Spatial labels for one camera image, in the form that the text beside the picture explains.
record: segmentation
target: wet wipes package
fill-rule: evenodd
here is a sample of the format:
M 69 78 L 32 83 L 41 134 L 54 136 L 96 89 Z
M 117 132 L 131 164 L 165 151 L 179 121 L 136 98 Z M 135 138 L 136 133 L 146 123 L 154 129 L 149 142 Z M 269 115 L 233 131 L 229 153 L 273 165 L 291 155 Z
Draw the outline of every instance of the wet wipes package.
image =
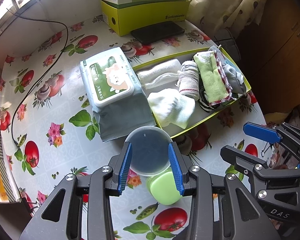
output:
M 80 71 L 103 142 L 156 125 L 141 84 L 120 48 L 80 62 Z

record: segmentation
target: green label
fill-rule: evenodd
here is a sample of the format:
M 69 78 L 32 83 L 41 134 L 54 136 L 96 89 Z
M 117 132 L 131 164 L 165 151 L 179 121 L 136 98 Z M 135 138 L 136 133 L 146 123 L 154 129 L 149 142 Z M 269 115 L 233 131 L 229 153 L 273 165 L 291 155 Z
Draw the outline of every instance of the green label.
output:
M 127 75 L 114 57 L 99 59 L 90 66 L 90 72 L 100 101 L 128 89 Z

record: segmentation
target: cartoon alpaca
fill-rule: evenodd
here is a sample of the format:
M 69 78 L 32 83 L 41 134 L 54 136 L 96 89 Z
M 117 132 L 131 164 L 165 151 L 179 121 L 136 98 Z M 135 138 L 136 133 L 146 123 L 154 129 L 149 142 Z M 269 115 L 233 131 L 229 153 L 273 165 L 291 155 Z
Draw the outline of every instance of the cartoon alpaca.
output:
M 111 67 L 106 67 L 102 73 L 106 75 L 107 83 L 111 87 L 110 92 L 115 91 L 117 94 L 122 89 L 128 89 L 128 85 L 125 82 L 126 74 L 117 63 L 114 63 Z

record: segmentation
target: black phone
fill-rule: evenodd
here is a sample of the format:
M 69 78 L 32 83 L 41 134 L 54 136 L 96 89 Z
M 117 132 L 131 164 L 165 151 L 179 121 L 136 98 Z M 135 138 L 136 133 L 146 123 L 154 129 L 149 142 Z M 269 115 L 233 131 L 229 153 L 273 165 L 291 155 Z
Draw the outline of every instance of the black phone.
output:
M 167 21 L 133 30 L 131 35 L 136 38 L 137 41 L 140 41 L 141 44 L 148 45 L 156 41 L 183 34 L 184 32 L 185 30 L 179 25 L 172 21 Z

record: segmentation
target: blue gripper pad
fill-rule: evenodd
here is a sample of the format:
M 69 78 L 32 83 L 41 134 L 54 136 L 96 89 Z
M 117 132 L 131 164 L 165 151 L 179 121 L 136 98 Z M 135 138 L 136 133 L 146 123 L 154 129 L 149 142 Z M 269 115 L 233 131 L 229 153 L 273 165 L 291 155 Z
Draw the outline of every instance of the blue gripper pad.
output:
M 243 132 L 246 135 L 252 136 L 254 138 L 266 141 L 270 144 L 280 143 L 281 137 L 277 134 L 275 130 L 270 128 L 255 125 L 253 123 L 246 123 L 243 126 Z
M 183 187 L 182 180 L 182 172 L 179 166 L 179 162 L 176 157 L 176 153 L 173 150 L 173 146 L 170 143 L 168 146 L 168 156 L 170 161 L 170 166 L 173 173 L 174 182 L 176 184 L 176 188 L 179 191 L 180 195 L 183 195 L 185 188 Z
M 132 160 L 132 145 L 131 143 L 129 143 L 127 152 L 124 156 L 122 166 L 119 172 L 118 192 L 120 195 L 122 194 L 122 191 L 124 191 L 126 187 L 131 160 Z

